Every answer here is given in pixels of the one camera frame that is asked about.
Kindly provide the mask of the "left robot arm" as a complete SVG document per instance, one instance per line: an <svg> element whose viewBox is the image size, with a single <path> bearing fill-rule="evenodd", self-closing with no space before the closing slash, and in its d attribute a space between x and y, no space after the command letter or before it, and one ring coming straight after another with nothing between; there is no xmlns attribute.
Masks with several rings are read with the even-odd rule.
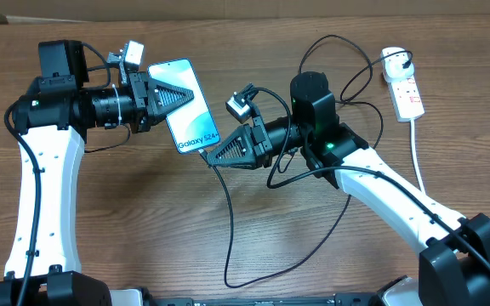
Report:
<svg viewBox="0 0 490 306"><path fill-rule="evenodd" d="M77 251L77 179L90 128L143 133L190 103L194 93L140 71L143 47L129 42L103 59L118 84L89 85L85 42L41 42L42 73L5 112L18 141L20 202L0 305L147 305L143 289L112 290L82 273Z"/></svg>

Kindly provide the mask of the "blue Galaxy smartphone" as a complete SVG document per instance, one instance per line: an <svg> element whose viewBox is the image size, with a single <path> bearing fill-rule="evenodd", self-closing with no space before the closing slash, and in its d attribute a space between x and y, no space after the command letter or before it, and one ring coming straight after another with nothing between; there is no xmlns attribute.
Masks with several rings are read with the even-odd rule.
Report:
<svg viewBox="0 0 490 306"><path fill-rule="evenodd" d="M202 87L189 59L174 59L148 66L150 77L190 89L194 99L166 117L168 128L180 154L191 153L220 142L218 128L208 108Z"/></svg>

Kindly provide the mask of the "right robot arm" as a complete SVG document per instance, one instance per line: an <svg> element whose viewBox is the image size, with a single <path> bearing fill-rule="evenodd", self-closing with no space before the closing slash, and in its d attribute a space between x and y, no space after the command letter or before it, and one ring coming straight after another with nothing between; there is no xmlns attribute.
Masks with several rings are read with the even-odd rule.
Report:
<svg viewBox="0 0 490 306"><path fill-rule="evenodd" d="M227 110L240 126L206 156L212 167L275 168L299 150L310 175L327 180L380 216L414 251L417 278L378 291L373 305L490 305L490 218L444 207L393 171L368 142L342 123L328 80L302 72L290 84L285 117L264 122L257 88L234 93Z"/></svg>

